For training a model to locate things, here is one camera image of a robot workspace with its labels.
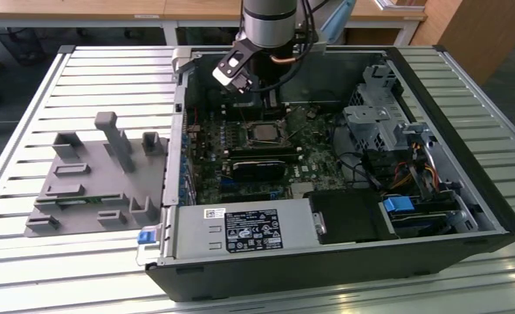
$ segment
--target wooden desk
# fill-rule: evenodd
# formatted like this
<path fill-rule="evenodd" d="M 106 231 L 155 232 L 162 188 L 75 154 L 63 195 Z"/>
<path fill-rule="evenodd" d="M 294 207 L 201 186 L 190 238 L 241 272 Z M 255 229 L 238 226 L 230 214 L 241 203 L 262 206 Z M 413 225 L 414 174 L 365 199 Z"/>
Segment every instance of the wooden desk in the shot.
<path fill-rule="evenodd" d="M 178 27 L 238 27 L 242 0 L 167 0 L 165 32 L 167 43 L 178 44 Z M 395 44 L 409 44 L 423 12 L 383 11 L 374 0 L 358 0 L 347 28 L 401 29 Z"/>
<path fill-rule="evenodd" d="M 0 0 L 0 18 L 135 20 L 137 15 L 161 18 L 165 4 L 166 0 Z"/>
<path fill-rule="evenodd" d="M 242 0 L 167 0 L 167 20 L 239 20 Z M 403 21 L 426 19 L 423 12 L 382 11 L 374 0 L 358 0 L 353 21 Z"/>
<path fill-rule="evenodd" d="M 162 27 L 166 0 L 0 0 L 0 27 Z"/>

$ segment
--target copper pipe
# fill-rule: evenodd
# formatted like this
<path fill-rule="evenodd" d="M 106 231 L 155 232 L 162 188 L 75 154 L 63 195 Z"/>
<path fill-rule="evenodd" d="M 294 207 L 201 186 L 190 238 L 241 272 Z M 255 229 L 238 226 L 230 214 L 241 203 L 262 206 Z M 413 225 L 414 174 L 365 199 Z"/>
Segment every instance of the copper pipe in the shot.
<path fill-rule="evenodd" d="M 291 63 L 297 62 L 297 58 L 295 57 L 287 58 L 287 59 L 281 59 L 277 56 L 271 56 L 271 60 L 277 64 L 291 64 Z"/>

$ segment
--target power supply label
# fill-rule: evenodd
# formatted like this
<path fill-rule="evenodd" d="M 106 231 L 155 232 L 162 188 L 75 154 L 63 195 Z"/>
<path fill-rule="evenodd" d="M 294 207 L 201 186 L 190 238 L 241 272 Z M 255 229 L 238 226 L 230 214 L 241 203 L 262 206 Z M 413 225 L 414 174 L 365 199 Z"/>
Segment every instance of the power supply label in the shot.
<path fill-rule="evenodd" d="M 277 209 L 225 213 L 225 226 L 230 253 L 283 249 Z"/>

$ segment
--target blue plastic tab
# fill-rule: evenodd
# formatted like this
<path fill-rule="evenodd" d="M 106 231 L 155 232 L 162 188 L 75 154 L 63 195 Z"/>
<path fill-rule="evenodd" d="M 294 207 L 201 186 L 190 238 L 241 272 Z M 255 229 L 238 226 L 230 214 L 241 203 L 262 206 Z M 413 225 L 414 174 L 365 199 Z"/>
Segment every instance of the blue plastic tab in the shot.
<path fill-rule="evenodd" d="M 415 206 L 413 205 L 411 198 L 409 196 L 397 196 L 383 201 L 386 211 L 414 211 Z"/>
<path fill-rule="evenodd" d="M 154 244 L 157 243 L 157 230 L 141 231 L 138 234 L 138 244 Z"/>
<path fill-rule="evenodd" d="M 327 37 L 327 43 L 333 44 L 343 34 L 345 26 L 349 22 L 353 9 L 355 8 L 357 0 L 343 0 L 339 7 L 329 17 L 326 24 L 322 26 L 322 32 Z"/>

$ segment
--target metal slatted table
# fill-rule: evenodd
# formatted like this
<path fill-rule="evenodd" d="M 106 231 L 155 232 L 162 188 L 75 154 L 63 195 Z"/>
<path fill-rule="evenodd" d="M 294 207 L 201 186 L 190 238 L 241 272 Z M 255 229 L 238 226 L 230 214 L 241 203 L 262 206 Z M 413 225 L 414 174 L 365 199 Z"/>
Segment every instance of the metal slatted table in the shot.
<path fill-rule="evenodd" d="M 515 209 L 515 128 L 447 53 L 401 49 Z M 0 157 L 0 313 L 490 313 L 515 310 L 515 244 L 437 275 L 178 304 L 135 262 L 137 231 L 25 238 L 58 131 L 101 140 L 94 117 L 130 138 L 170 134 L 173 48 L 78 47 L 59 54 Z M 413 98 L 411 111 L 423 119 Z M 158 251 L 147 251 L 155 258 Z"/>

